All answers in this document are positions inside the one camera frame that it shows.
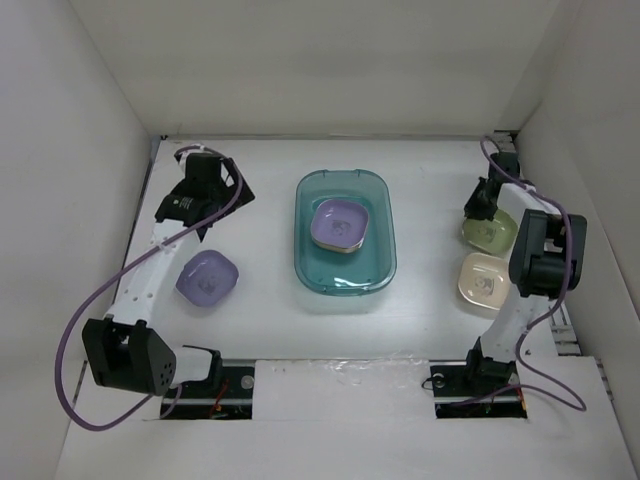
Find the cream plate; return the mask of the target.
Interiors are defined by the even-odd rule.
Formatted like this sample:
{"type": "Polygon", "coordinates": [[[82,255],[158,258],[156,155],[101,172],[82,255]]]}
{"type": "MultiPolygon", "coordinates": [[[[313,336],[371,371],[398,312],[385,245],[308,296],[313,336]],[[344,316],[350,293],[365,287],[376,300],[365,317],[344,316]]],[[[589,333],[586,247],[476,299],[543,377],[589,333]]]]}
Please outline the cream plate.
{"type": "Polygon", "coordinates": [[[503,306],[510,285],[505,259],[470,253],[462,261],[457,280],[460,307],[466,313],[493,319],[503,306]]]}
{"type": "Polygon", "coordinates": [[[340,254],[351,254],[356,252],[357,250],[359,250],[362,245],[363,245],[363,240],[356,243],[355,245],[349,246],[349,247],[342,247],[342,246],[337,246],[337,245],[333,245],[333,244],[329,244],[329,243],[324,243],[321,241],[318,241],[316,239],[313,239],[313,242],[316,246],[318,246],[321,249],[327,250],[327,251],[331,251],[331,252],[335,252],[335,253],[340,253],[340,254]]]}

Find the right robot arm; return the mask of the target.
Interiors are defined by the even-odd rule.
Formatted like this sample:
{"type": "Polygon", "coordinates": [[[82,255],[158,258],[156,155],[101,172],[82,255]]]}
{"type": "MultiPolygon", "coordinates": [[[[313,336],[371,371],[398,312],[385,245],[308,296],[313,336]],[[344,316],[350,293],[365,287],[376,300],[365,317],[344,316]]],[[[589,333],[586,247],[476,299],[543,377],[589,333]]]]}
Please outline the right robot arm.
{"type": "Polygon", "coordinates": [[[566,294],[579,284],[588,222],[569,214],[556,201],[520,178],[518,156],[496,152],[490,167],[464,207],[467,219],[491,220],[507,194],[507,212],[519,217],[518,233],[508,262],[511,289],[496,319],[469,350],[462,382],[473,396],[505,392],[525,366],[521,349],[529,332],[558,310],[566,294]]]}

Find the green square plate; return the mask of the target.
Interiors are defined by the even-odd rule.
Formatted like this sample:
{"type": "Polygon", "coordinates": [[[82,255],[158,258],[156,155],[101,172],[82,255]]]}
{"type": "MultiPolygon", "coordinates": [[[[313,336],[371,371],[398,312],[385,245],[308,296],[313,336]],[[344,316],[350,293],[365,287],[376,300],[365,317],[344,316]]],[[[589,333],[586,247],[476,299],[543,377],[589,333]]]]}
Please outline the green square plate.
{"type": "Polygon", "coordinates": [[[515,241],[518,224],[505,211],[498,209],[492,220],[465,218],[462,236],[474,248],[489,255],[503,256],[515,241]]]}

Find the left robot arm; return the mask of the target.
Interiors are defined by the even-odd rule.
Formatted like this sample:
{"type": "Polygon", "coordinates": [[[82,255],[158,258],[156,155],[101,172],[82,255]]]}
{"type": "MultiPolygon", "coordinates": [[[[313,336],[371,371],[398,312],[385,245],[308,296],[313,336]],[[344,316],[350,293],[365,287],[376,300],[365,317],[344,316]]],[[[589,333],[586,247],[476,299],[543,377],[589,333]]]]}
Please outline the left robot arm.
{"type": "Polygon", "coordinates": [[[184,174],[154,219],[149,249],[129,272],[129,283],[101,319],[88,320],[82,341],[94,381],[101,387],[163,396],[182,387],[216,394],[223,383],[219,351],[169,346],[153,327],[178,294],[209,309],[237,285],[239,270],[217,250],[201,245],[214,223],[255,196],[234,160],[207,147],[179,150],[184,174]]]}

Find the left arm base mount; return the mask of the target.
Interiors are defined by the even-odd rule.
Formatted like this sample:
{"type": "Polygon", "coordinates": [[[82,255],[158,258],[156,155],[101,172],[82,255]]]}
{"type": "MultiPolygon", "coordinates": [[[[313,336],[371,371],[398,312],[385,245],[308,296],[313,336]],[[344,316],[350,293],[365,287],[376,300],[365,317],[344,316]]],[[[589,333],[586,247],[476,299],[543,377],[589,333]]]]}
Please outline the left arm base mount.
{"type": "Polygon", "coordinates": [[[251,420],[255,384],[254,361],[224,361],[213,385],[187,382],[175,406],[169,390],[160,406],[166,420],[251,420]]]}

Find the purple plate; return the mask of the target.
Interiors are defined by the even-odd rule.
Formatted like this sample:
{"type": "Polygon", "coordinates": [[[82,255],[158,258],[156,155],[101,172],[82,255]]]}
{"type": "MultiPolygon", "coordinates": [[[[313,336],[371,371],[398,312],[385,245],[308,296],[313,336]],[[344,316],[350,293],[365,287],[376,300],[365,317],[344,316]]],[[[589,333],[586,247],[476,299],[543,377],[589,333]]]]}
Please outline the purple plate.
{"type": "Polygon", "coordinates": [[[216,250],[203,250],[192,257],[181,271],[175,288],[192,305],[215,306],[237,284],[239,270],[216,250]]]}
{"type": "Polygon", "coordinates": [[[311,221],[312,240],[342,247],[365,239],[369,212],[365,206],[351,200],[330,198],[316,209],[311,221]]]}

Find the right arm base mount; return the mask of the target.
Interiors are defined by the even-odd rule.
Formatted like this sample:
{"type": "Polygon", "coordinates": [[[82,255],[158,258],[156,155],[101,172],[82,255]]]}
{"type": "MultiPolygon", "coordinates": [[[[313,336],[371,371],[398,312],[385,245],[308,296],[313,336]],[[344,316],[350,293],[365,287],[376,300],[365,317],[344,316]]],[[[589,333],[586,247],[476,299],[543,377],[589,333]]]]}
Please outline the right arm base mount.
{"type": "Polygon", "coordinates": [[[508,382],[497,386],[466,378],[466,363],[433,361],[421,387],[433,395],[438,420],[527,419],[526,405],[519,389],[496,393],[508,382]]]}

